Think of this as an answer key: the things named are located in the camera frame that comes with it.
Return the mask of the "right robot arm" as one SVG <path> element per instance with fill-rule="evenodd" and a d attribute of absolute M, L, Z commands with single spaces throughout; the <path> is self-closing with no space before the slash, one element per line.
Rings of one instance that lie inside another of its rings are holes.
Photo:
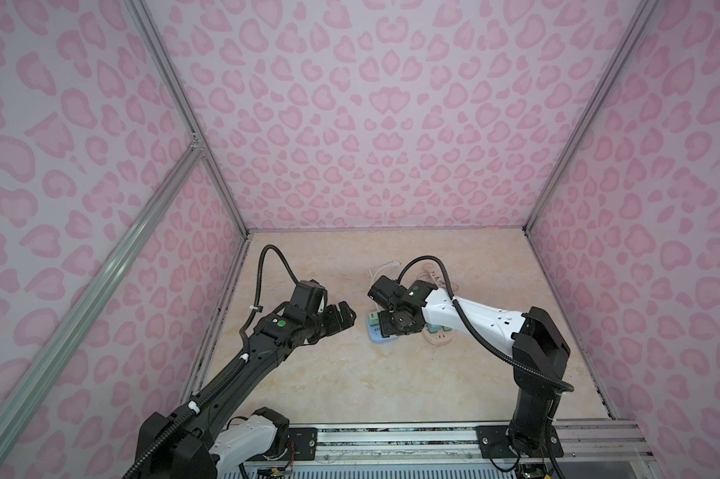
<path fill-rule="evenodd" d="M 567 341 L 545 309 L 497 309 L 459 297 L 449 279 L 442 283 L 414 281 L 405 287 L 386 275 L 376 279 L 368 297 L 380 307 L 380 333 L 413 335 L 429 327 L 462 331 L 510 365 L 519 392 L 506 442 L 521 455 L 533 454 L 551 436 L 561 396 L 575 390 L 564 381 L 571 356 Z"/>

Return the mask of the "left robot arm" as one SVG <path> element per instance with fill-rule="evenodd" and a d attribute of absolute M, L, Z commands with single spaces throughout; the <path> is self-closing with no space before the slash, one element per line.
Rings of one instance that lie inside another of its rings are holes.
<path fill-rule="evenodd" d="M 353 327 L 356 313 L 342 301 L 324 305 L 315 281 L 294 287 L 290 301 L 262 317 L 238 356 L 170 416 L 158 413 L 140 428 L 134 464 L 126 478 L 214 478 L 212 445 L 254 387 L 294 349 Z"/>

